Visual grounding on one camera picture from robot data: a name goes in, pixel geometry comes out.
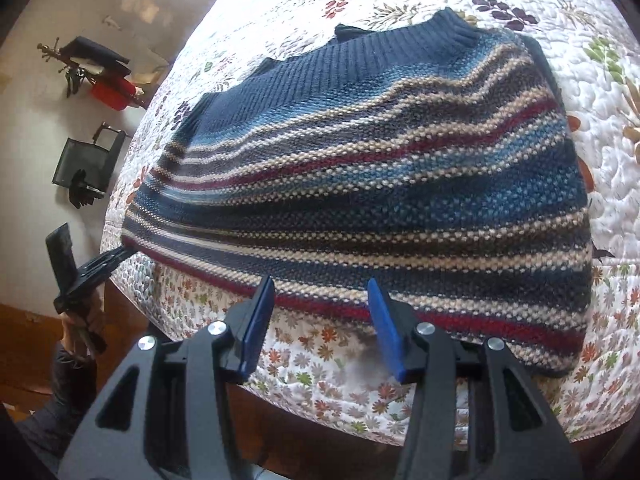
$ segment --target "blue stripe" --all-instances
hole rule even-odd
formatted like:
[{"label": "blue stripe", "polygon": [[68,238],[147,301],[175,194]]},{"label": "blue stripe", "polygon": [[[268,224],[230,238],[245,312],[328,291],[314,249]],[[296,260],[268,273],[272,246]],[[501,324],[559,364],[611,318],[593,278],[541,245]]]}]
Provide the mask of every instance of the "blue stripe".
[{"label": "blue stripe", "polygon": [[385,283],[389,290],[405,294],[542,304],[570,312],[583,309],[589,301],[589,291],[584,286],[591,278],[591,267],[588,265],[583,270],[543,269],[511,272],[366,269],[231,254],[164,238],[140,226],[128,224],[127,228],[151,243],[171,247],[181,254],[188,254],[225,269],[258,275],[269,274],[272,278],[299,283],[366,290],[367,282],[374,277],[380,283]]},{"label": "blue stripe", "polygon": [[[367,107],[360,111],[351,111],[348,116],[343,117],[340,121],[335,118],[327,118],[325,120],[317,120],[309,122],[303,126],[313,126],[316,128],[314,132],[305,132],[302,135],[296,135],[296,137],[284,137],[280,134],[286,132],[286,128],[278,128],[272,132],[261,132],[252,136],[253,142],[242,142],[241,152],[231,153],[237,150],[238,146],[220,146],[209,152],[198,152],[198,158],[201,155],[218,156],[223,155],[222,158],[211,160],[205,164],[194,163],[185,159],[181,160],[182,172],[184,174],[190,174],[193,176],[199,176],[201,174],[213,174],[223,173],[233,168],[238,167],[241,164],[250,164],[268,160],[276,156],[285,156],[293,153],[309,152],[312,150],[319,150],[327,148],[328,146],[335,146],[345,144],[346,142],[353,142],[356,140],[367,140],[371,138],[375,139],[395,139],[398,136],[398,131],[411,131],[420,126],[428,124],[430,118],[437,118],[438,123],[459,122],[460,118],[464,118],[465,123],[469,127],[476,130],[482,130],[484,128],[484,122],[492,118],[497,110],[497,104],[514,102],[523,92],[530,90],[531,88],[540,88],[544,85],[544,82],[540,76],[540,73],[533,65],[524,65],[520,67],[521,70],[515,70],[511,73],[511,82],[502,82],[501,84],[495,84],[492,88],[483,95],[482,99],[473,104],[460,104],[455,101],[444,100],[441,103],[430,104],[415,104],[398,110],[393,113],[391,118],[378,118],[375,121],[371,121],[368,124],[357,124],[353,121],[357,121],[361,118],[371,118],[372,115],[378,116],[390,107],[390,102],[385,102],[379,106]],[[430,92],[432,89],[415,88],[411,91],[402,91],[397,95],[394,100],[398,101],[408,97],[409,95],[418,95],[420,92]],[[457,89],[454,89],[454,94],[459,93]],[[327,127],[335,126],[340,122],[340,127],[336,130],[332,130]],[[257,140],[267,140],[269,142],[261,142],[258,144]],[[192,141],[193,144],[197,144],[196,139]],[[166,156],[163,154],[158,161],[159,166],[170,164],[170,161],[166,160]]]},{"label": "blue stripe", "polygon": [[[500,150],[491,153],[439,153],[434,156],[433,153],[423,153],[416,160],[398,160],[396,166],[382,166],[381,163],[367,164],[366,167],[353,166],[351,164],[342,164],[335,168],[351,168],[351,171],[343,174],[323,173],[317,176],[316,172],[303,175],[303,178],[296,178],[286,183],[272,182],[269,186],[251,188],[239,187],[233,189],[211,189],[211,190],[181,190],[173,187],[164,186],[161,182],[156,181],[156,187],[162,187],[162,194],[175,200],[176,202],[194,203],[203,202],[211,205],[219,204],[222,201],[233,198],[250,198],[265,196],[270,193],[286,193],[293,191],[313,190],[319,187],[336,186],[338,184],[348,184],[355,182],[371,183],[380,180],[393,180],[404,176],[411,176],[428,171],[450,170],[457,168],[459,170],[465,168],[474,168],[479,166],[492,166],[505,160],[508,156],[516,155],[522,151],[536,146],[551,139],[558,133],[566,129],[566,120],[564,118],[553,120],[542,127],[528,131],[524,136],[508,142]],[[556,147],[545,150],[545,153],[556,149]]]},{"label": "blue stripe", "polygon": [[[347,241],[347,240],[327,240],[326,238],[312,239],[300,238],[279,238],[268,237],[266,233],[257,231],[256,237],[248,237],[241,232],[228,232],[222,234],[215,230],[202,230],[195,233],[193,230],[183,225],[174,224],[170,229],[162,222],[158,216],[137,207],[137,203],[132,205],[132,212],[140,217],[141,222],[149,224],[148,229],[169,230],[174,234],[187,237],[197,237],[201,240],[229,244],[244,247],[267,247],[281,248],[283,250],[305,250],[305,251],[328,251],[357,253],[357,254],[389,254],[398,256],[469,256],[470,254],[481,254],[482,256],[515,256],[532,253],[545,253],[551,250],[580,250],[586,247],[591,241],[589,232],[589,219],[583,219],[578,225],[565,225],[552,230],[529,231],[518,238],[518,245],[514,245],[513,238],[491,238],[490,240],[478,240],[470,244],[468,240],[452,240],[451,238],[431,240],[420,243],[413,242],[396,244],[389,240],[373,241]],[[538,218],[540,221],[553,220],[551,218]]]},{"label": "blue stripe", "polygon": [[346,232],[478,229],[529,221],[586,206],[568,140],[498,174],[365,190],[342,196],[256,205],[187,205],[140,187],[136,201],[169,221],[206,228]]},{"label": "blue stripe", "polygon": [[[233,87],[226,92],[218,95],[214,108],[204,113],[203,120],[196,129],[194,134],[177,132],[174,139],[181,144],[213,144],[227,139],[237,139],[252,128],[268,124],[281,123],[283,121],[300,117],[304,114],[315,112],[323,112],[333,108],[357,104],[367,99],[375,98],[401,78],[415,78],[421,76],[442,76],[449,79],[462,79],[482,62],[489,53],[498,45],[503,43],[511,43],[508,38],[500,38],[494,35],[483,35],[475,49],[470,51],[465,59],[460,60],[450,66],[439,66],[428,63],[417,62],[408,65],[396,65],[385,68],[378,74],[371,74],[365,82],[357,81],[355,84],[333,88],[320,95],[311,95],[304,100],[297,100],[283,104],[278,108],[267,108],[253,117],[247,118],[243,122],[234,122],[231,126],[220,128],[216,127],[217,117],[212,116],[219,110],[226,108],[236,108],[238,101],[245,102],[248,99],[247,92],[258,91],[252,89],[257,84],[271,85],[273,81],[265,80],[257,82],[252,80],[252,86],[240,85]],[[277,79],[280,75],[278,69],[266,73],[264,76],[269,79]]]}]

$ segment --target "hand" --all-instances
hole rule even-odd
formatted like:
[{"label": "hand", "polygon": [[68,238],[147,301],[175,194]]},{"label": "hand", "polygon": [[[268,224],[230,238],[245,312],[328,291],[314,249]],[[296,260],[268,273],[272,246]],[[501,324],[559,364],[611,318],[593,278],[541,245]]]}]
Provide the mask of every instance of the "hand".
[{"label": "hand", "polygon": [[85,301],[89,307],[89,313],[86,316],[86,322],[75,312],[63,312],[60,314],[62,321],[62,346],[70,354],[79,357],[86,357],[86,345],[82,340],[79,328],[85,328],[89,332],[97,334],[104,329],[104,312],[102,311],[102,301],[97,290],[89,299]]}]

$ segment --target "knit sweater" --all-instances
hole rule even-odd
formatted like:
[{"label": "knit sweater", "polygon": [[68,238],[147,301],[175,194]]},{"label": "knit sweater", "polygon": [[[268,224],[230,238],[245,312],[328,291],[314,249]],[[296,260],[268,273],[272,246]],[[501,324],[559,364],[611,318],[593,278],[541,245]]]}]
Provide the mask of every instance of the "knit sweater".
[{"label": "knit sweater", "polygon": [[181,124],[123,242],[239,294],[270,274],[279,306],[356,322],[375,277],[421,320],[563,374],[590,299],[587,199],[527,45],[445,9],[263,66]]}]

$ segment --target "wall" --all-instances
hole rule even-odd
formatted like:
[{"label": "wall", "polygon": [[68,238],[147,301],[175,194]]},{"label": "wall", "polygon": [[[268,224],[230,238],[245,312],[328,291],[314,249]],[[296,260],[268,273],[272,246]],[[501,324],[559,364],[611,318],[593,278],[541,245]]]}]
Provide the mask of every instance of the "wall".
[{"label": "wall", "polygon": [[[0,47],[0,303],[55,315],[57,287],[45,237],[68,222],[82,264],[98,253],[107,207],[104,199],[76,210],[66,191],[51,183],[66,138],[90,142],[102,121],[133,133],[144,112],[115,112],[88,95],[88,84],[66,99],[62,65],[44,63],[37,43],[52,45],[59,36],[64,45],[87,36],[131,58],[133,72],[145,72],[163,57],[175,58],[213,1],[28,3]],[[104,145],[111,139],[107,132]]]}]

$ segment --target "quilted bedspread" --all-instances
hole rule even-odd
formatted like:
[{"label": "quilted bedspread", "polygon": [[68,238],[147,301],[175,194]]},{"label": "quilted bedspread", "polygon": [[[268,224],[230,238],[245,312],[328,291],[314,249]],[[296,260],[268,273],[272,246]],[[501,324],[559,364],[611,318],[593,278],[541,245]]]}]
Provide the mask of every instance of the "quilted bedspread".
[{"label": "quilted bedspread", "polygon": [[[640,45],[610,0],[218,0],[180,53],[127,153],[110,199],[102,250],[120,244],[124,211],[204,92],[225,91],[265,57],[325,44],[343,23],[373,30],[423,22],[449,6],[478,27],[534,37],[562,90],[590,199],[594,273],[581,356],[565,378],[538,384],[572,440],[611,430],[640,401]],[[242,298],[136,254],[115,284],[172,338],[185,338]],[[299,416],[401,445],[413,390],[382,365],[372,328],[276,307],[246,385]],[[456,441],[468,427],[458,385]]]}]

